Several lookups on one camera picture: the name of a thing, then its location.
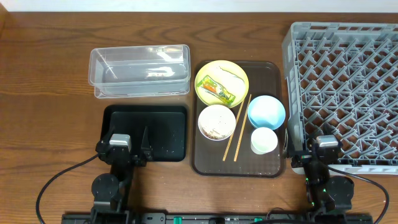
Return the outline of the white cup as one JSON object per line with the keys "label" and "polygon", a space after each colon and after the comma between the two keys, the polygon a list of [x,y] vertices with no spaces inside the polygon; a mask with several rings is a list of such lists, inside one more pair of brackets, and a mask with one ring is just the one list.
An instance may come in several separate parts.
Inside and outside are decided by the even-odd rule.
{"label": "white cup", "polygon": [[277,135],[269,128],[257,128],[251,134],[251,150],[255,154],[272,152],[277,145]]}

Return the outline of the white tissue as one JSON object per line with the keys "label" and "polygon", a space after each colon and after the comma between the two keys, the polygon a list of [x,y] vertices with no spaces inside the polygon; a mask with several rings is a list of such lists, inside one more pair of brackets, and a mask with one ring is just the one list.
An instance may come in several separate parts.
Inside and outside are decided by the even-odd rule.
{"label": "white tissue", "polygon": [[235,87],[245,87],[245,82],[242,78],[231,73],[220,66],[217,66],[213,69],[214,73],[219,76],[225,83],[235,86]]}

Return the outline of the white bowl with food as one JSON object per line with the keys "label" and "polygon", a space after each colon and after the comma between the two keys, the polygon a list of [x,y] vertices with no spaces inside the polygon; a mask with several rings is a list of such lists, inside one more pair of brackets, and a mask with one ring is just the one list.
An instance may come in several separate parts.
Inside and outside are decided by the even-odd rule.
{"label": "white bowl with food", "polygon": [[212,141],[229,138],[236,128],[234,113],[223,105],[207,106],[198,117],[198,128],[202,135]]}

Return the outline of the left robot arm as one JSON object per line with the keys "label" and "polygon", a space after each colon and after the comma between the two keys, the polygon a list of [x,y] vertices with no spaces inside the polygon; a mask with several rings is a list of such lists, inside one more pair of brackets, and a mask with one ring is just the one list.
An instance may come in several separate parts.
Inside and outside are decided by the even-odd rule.
{"label": "left robot arm", "polygon": [[114,128],[110,128],[96,144],[95,151],[101,161],[111,166],[111,170],[97,176],[91,185],[94,203],[88,223],[139,223],[139,216],[127,207],[127,201],[134,168],[144,167],[153,160],[149,128],[144,128],[136,149],[132,147],[130,135],[117,134]]}

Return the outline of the light blue bowl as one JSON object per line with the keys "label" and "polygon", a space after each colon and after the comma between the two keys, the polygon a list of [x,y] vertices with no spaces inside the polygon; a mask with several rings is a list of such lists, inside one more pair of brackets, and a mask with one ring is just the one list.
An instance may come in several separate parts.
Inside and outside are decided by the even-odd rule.
{"label": "light blue bowl", "polygon": [[275,130],[281,127],[285,121],[285,108],[273,96],[258,96],[249,104],[248,118],[255,128]]}

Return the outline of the yellow plate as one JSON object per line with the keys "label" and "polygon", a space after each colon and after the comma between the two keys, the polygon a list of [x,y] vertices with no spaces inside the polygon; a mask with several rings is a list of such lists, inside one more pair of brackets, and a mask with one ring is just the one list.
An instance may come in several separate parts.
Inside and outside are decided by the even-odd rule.
{"label": "yellow plate", "polygon": [[234,62],[215,60],[206,63],[195,77],[195,92],[206,105],[233,108],[245,99],[249,90],[246,72]]}

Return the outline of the green snack wrapper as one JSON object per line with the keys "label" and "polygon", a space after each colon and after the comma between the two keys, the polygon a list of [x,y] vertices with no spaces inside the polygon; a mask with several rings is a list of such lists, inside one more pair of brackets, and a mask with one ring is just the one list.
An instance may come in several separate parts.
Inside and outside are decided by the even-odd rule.
{"label": "green snack wrapper", "polygon": [[222,84],[214,81],[209,75],[206,75],[199,81],[198,86],[221,100],[227,106],[230,106],[236,98]]}

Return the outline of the wooden chopstick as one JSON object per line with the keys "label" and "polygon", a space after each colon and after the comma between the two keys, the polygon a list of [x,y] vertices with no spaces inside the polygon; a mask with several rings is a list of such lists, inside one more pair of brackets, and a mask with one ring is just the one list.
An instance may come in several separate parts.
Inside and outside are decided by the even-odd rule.
{"label": "wooden chopstick", "polygon": [[[235,124],[235,126],[237,126],[237,123],[238,123],[238,121],[239,121],[239,117],[240,117],[240,114],[241,114],[241,111],[242,111],[244,102],[245,102],[245,100],[243,100],[243,101],[241,102],[241,104],[240,104],[240,107],[239,107],[239,110],[238,110],[238,114],[237,114],[237,116],[236,116],[236,124]],[[227,155],[228,155],[228,152],[229,152],[229,148],[230,148],[231,142],[232,142],[232,140],[233,140],[233,136],[234,136],[235,129],[236,129],[236,127],[234,128],[232,134],[231,134],[230,137],[229,137],[229,140],[228,140],[228,143],[227,143],[227,146],[226,146],[224,155],[223,155],[223,159],[222,159],[223,162],[224,162],[224,161],[226,160],[226,158],[227,158]]]}
{"label": "wooden chopstick", "polygon": [[241,142],[242,142],[242,138],[243,138],[243,134],[244,134],[244,129],[245,129],[246,120],[247,120],[247,116],[248,116],[248,108],[249,108],[249,104],[251,102],[251,98],[252,98],[252,94],[249,95],[248,103],[246,105],[246,109],[245,109],[245,112],[244,112],[243,122],[242,122],[241,130],[240,130],[240,133],[239,133],[239,139],[238,139],[238,143],[237,143],[237,146],[236,146],[236,152],[235,152],[235,155],[234,155],[234,160],[233,160],[234,162],[236,162],[237,159],[238,159],[239,150],[240,150],[240,147],[241,147]]}

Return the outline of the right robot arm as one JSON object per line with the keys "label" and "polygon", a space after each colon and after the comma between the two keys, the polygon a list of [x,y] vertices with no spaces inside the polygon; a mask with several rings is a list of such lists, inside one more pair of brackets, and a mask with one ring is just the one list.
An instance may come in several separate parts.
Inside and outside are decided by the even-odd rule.
{"label": "right robot arm", "polygon": [[312,139],[309,150],[297,151],[288,137],[284,157],[292,167],[302,167],[306,181],[308,202],[312,208],[304,215],[309,222],[347,223],[345,211],[352,208],[354,182],[344,176],[332,176],[329,164],[337,161],[342,143],[334,135]]}

